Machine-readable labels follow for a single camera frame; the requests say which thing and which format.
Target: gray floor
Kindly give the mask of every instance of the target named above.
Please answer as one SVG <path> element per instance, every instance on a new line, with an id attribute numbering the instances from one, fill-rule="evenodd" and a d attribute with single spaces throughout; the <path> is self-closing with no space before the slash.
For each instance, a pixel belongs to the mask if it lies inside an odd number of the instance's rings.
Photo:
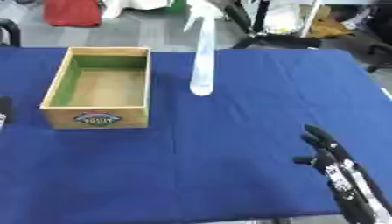
<path id="1" fill-rule="evenodd" d="M 148 46 L 153 51 L 194 51 L 199 38 L 200 24 L 183 32 L 186 15 L 167 14 L 162 10 L 127 10 L 119 18 L 107 20 L 98 28 L 53 27 L 42 18 L 40 3 L 22 6 L 11 0 L 0 2 L 0 18 L 10 18 L 19 23 L 23 31 L 24 46 Z M 235 24 L 219 21 L 217 24 L 217 48 L 232 46 L 242 33 Z M 345 36 L 324 41 L 323 48 L 339 48 L 349 51 L 366 67 L 374 58 L 366 55 L 368 46 L 376 42 L 363 32 L 355 37 Z M 380 70 L 371 77 L 381 87 L 392 92 L 392 70 Z M 344 224 L 339 215 L 313 216 L 291 219 L 294 224 L 336 223 Z M 219 224 L 267 224 L 268 220 L 219 222 Z"/>

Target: printed logo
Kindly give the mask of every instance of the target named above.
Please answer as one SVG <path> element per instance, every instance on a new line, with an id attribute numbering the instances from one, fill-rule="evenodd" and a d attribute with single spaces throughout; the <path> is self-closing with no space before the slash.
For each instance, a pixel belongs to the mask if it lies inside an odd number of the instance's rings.
<path id="1" fill-rule="evenodd" d="M 104 127 L 111 123 L 121 121 L 123 118 L 118 115 L 111 115 L 102 111 L 84 112 L 73 118 L 78 123 L 86 123 L 93 126 Z"/>

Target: robotic hand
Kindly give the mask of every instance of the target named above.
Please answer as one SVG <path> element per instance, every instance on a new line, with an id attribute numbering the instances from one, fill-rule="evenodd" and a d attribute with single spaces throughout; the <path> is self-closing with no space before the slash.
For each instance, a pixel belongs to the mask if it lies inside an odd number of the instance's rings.
<path id="1" fill-rule="evenodd" d="M 312 146 L 314 157 L 294 157 L 296 164 L 313 165 L 326 176 L 339 209 L 352 224 L 392 224 L 392 207 L 360 164 L 328 133 L 311 125 L 301 138 Z"/>

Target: chair leg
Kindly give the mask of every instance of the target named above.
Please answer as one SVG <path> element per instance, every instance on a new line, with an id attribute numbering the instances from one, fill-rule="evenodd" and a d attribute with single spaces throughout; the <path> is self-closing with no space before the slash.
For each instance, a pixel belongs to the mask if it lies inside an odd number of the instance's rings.
<path id="1" fill-rule="evenodd" d="M 371 46 L 369 47 L 369 50 L 367 51 L 367 54 L 369 54 L 369 55 L 375 54 L 375 48 L 376 48 L 375 45 L 371 45 Z"/>
<path id="2" fill-rule="evenodd" d="M 373 72 L 377 71 L 380 68 L 384 68 L 387 66 L 390 66 L 391 62 L 387 62 L 387 61 L 380 61 L 377 63 L 374 63 L 373 65 L 370 65 L 366 70 L 368 73 L 372 74 Z"/>
<path id="3" fill-rule="evenodd" d="M 9 19 L 0 18 L 0 29 L 4 28 L 10 34 L 10 45 L 20 46 L 21 35 L 18 25 Z"/>

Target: table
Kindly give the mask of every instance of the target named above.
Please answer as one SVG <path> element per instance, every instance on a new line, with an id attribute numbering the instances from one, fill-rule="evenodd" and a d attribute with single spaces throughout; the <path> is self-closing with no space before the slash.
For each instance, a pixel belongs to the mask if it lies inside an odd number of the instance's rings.
<path id="1" fill-rule="evenodd" d="M 336 214 L 294 156 L 305 123 L 331 132 L 392 200 L 392 103 L 339 50 L 217 52 L 212 95 L 193 54 L 154 52 L 148 129 L 54 130 L 38 110 L 65 49 L 0 48 L 0 222 L 179 223 Z"/>

